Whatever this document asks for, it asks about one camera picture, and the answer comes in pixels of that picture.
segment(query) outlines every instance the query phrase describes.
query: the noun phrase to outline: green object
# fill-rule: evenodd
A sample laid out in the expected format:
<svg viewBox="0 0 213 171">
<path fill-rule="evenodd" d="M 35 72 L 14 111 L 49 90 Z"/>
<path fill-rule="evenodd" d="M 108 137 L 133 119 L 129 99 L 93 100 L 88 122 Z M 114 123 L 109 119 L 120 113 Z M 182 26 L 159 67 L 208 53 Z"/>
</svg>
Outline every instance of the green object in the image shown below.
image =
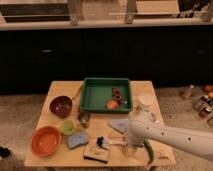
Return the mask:
<svg viewBox="0 0 213 171">
<path fill-rule="evenodd" d="M 63 135 L 71 135 L 73 133 L 74 123 L 71 120 L 66 120 L 61 124 L 60 131 Z"/>
<path fill-rule="evenodd" d="M 123 96 L 123 103 L 116 109 L 107 109 L 116 87 Z M 95 113 L 129 113 L 132 111 L 132 94 L 128 78 L 85 78 L 80 109 Z"/>
<path fill-rule="evenodd" d="M 143 144 L 144 144 L 144 146 L 146 148 L 146 151 L 149 154 L 149 162 L 148 162 L 148 164 L 151 164 L 153 162 L 153 160 L 154 160 L 154 151 L 152 149 L 152 146 L 151 146 L 150 142 L 147 139 L 145 139 L 143 141 Z"/>
</svg>

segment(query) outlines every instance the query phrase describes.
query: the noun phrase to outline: floor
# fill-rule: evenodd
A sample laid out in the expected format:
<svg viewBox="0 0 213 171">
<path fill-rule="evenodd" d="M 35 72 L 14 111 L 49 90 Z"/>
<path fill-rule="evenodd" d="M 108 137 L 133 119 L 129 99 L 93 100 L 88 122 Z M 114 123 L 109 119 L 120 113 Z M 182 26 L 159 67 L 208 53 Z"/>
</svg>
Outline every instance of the floor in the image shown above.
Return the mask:
<svg viewBox="0 0 213 171">
<path fill-rule="evenodd" d="M 203 94 L 200 87 L 196 87 L 196 96 L 182 99 L 179 96 L 183 87 L 157 88 L 161 112 L 166 125 L 193 130 L 213 132 L 213 127 L 201 119 L 192 104 Z M 23 163 L 27 153 L 30 136 L 44 103 L 45 94 L 32 95 L 4 95 L 0 96 L 0 145 L 12 150 L 12 155 L 0 159 L 0 171 L 42 171 L 44 168 L 25 168 Z M 174 149 L 177 164 L 171 167 L 160 167 L 157 171 L 212 171 L 213 163 Z M 146 168 L 103 168 L 89 170 L 122 170 L 146 171 Z"/>
</svg>

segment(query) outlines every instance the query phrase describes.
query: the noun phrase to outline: cucumber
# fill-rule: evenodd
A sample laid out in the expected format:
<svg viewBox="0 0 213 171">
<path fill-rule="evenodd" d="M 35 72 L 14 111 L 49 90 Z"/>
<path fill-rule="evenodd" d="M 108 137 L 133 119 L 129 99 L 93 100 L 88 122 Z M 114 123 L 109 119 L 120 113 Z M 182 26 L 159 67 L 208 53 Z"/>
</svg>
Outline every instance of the cucumber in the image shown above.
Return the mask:
<svg viewBox="0 0 213 171">
<path fill-rule="evenodd" d="M 154 151 L 153 151 L 153 149 L 152 149 L 152 146 L 151 146 L 149 140 L 145 139 L 145 140 L 143 141 L 143 144 L 144 144 L 144 146 L 145 146 L 146 151 L 147 151 L 148 154 L 149 154 L 149 161 L 148 161 L 148 164 L 151 164 L 151 163 L 154 161 Z"/>
</svg>

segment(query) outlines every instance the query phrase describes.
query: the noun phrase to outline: brown bowl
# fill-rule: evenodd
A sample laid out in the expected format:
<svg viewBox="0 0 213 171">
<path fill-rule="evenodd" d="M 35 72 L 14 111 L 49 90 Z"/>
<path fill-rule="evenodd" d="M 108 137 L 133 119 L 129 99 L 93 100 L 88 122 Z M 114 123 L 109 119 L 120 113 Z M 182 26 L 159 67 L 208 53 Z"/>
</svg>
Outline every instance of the brown bowl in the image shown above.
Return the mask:
<svg viewBox="0 0 213 171">
<path fill-rule="evenodd" d="M 72 110 L 72 99 L 67 96 L 58 96 L 50 103 L 50 111 L 60 118 L 65 118 Z"/>
</svg>

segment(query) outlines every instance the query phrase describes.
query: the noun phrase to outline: bowl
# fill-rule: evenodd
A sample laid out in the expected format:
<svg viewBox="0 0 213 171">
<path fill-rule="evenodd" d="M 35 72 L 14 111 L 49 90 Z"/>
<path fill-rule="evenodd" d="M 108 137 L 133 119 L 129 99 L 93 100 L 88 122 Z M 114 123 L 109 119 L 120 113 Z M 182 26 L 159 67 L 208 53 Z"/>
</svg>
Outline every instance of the bowl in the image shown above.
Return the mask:
<svg viewBox="0 0 213 171">
<path fill-rule="evenodd" d="M 36 130 L 31 139 L 31 151 L 39 157 L 53 154 L 61 143 L 59 130 L 52 126 L 45 126 Z"/>
<path fill-rule="evenodd" d="M 68 96 L 58 96 L 50 103 L 50 111 L 60 118 L 65 118 L 72 110 L 72 99 Z"/>
<path fill-rule="evenodd" d="M 74 123 L 71 120 L 64 121 L 60 126 L 60 131 L 63 135 L 71 135 L 74 130 Z"/>
</svg>

